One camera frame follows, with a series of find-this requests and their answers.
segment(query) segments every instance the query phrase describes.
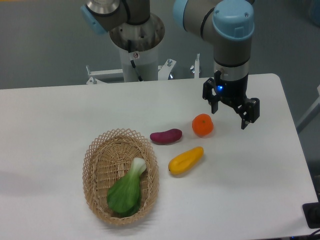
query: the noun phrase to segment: metal bracket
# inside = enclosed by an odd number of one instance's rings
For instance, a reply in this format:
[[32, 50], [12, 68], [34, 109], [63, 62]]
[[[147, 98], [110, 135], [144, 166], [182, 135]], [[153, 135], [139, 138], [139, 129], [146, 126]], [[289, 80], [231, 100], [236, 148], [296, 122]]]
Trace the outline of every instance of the metal bracket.
[[194, 78], [198, 79], [200, 75], [200, 53], [196, 55], [196, 59], [194, 61]]
[[[172, 70], [176, 65], [177, 61], [173, 59], [168, 59], [164, 65], [158, 66], [158, 80], [168, 80], [172, 79]], [[102, 71], [90, 71], [89, 66], [86, 66], [87, 74], [89, 80], [86, 84], [105, 84], [112, 83], [116, 78], [123, 78], [124, 72], [122, 69], [113, 70], [102, 70]]]

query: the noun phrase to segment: orange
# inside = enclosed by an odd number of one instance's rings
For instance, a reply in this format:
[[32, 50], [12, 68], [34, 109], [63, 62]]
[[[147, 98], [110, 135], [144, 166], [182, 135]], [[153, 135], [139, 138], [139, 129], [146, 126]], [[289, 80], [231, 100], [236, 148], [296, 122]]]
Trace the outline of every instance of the orange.
[[214, 124], [208, 114], [202, 113], [193, 119], [192, 129], [195, 134], [205, 136], [213, 131]]

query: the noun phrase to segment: purple sweet potato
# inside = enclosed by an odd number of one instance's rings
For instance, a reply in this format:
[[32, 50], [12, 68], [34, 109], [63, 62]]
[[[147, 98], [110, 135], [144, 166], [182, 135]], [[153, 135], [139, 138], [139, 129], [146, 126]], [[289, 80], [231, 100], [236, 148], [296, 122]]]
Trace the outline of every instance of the purple sweet potato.
[[172, 144], [178, 141], [181, 137], [182, 131], [177, 128], [150, 134], [150, 139], [156, 144]]

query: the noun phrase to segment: wicker basket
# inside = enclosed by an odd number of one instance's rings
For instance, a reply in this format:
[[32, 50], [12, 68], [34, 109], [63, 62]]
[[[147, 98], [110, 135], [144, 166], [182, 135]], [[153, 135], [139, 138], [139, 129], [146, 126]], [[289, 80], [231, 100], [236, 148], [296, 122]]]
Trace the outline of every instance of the wicker basket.
[[[108, 208], [107, 192], [128, 172], [135, 157], [146, 162], [146, 171], [140, 177], [141, 206], [134, 215], [120, 217]], [[148, 139], [130, 129], [108, 131], [92, 142], [85, 154], [82, 179], [89, 208], [109, 224], [125, 225], [143, 218], [158, 196], [159, 171], [153, 148]]]

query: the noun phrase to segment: plastic fruit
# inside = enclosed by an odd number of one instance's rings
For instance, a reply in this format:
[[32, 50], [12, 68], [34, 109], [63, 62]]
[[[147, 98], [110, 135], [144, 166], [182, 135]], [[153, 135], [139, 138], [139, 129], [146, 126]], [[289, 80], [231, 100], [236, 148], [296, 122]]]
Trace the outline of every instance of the plastic fruit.
[[213, 131], [214, 124], [208, 114], [202, 113], [193, 119], [192, 129], [195, 134], [205, 136]]
[[171, 174], [178, 175], [190, 170], [204, 155], [204, 149], [197, 146], [173, 158], [168, 165]]
[[172, 144], [182, 137], [182, 131], [173, 128], [168, 131], [151, 133], [150, 139], [157, 144]]

